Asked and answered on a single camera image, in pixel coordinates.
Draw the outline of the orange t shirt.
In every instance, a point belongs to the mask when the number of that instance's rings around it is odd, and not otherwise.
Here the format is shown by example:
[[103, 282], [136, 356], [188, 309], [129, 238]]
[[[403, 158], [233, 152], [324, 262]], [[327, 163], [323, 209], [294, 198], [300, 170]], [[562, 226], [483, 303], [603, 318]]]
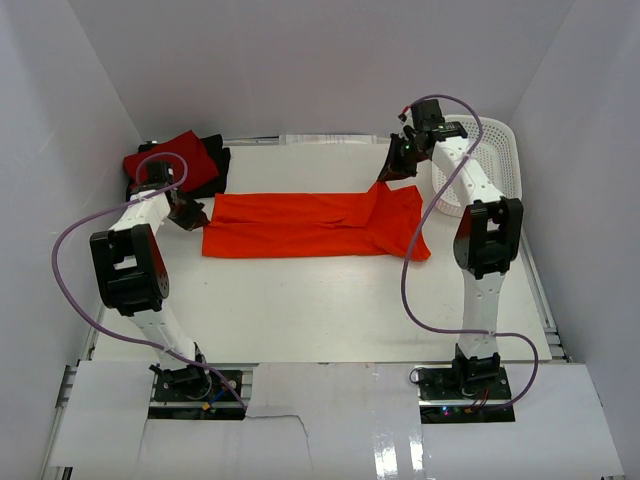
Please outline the orange t shirt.
[[226, 259], [406, 255], [422, 216], [414, 186], [361, 193], [224, 194], [202, 255]]

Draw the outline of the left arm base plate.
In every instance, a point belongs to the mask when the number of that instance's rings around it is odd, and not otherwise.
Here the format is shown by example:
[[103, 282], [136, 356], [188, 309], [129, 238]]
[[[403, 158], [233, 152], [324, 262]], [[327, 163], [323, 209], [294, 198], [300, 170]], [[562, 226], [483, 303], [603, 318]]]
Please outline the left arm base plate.
[[233, 394], [242, 394], [243, 372], [223, 370], [228, 388], [215, 374], [192, 365], [179, 370], [162, 370], [152, 365], [154, 373], [148, 418], [152, 420], [240, 421], [243, 408]]

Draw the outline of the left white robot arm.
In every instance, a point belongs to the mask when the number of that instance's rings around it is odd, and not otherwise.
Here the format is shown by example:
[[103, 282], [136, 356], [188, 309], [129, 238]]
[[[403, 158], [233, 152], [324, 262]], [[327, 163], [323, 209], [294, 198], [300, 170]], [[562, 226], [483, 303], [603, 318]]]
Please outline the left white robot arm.
[[204, 205], [180, 189], [162, 189], [177, 180], [168, 153], [154, 154], [136, 168], [136, 203], [108, 230], [90, 237], [97, 283], [103, 304], [129, 318], [143, 338], [157, 344], [158, 362], [151, 370], [168, 389], [190, 400], [211, 391], [211, 374], [192, 364], [204, 355], [184, 333], [167, 299], [169, 275], [155, 234], [167, 220], [185, 231], [208, 224]]

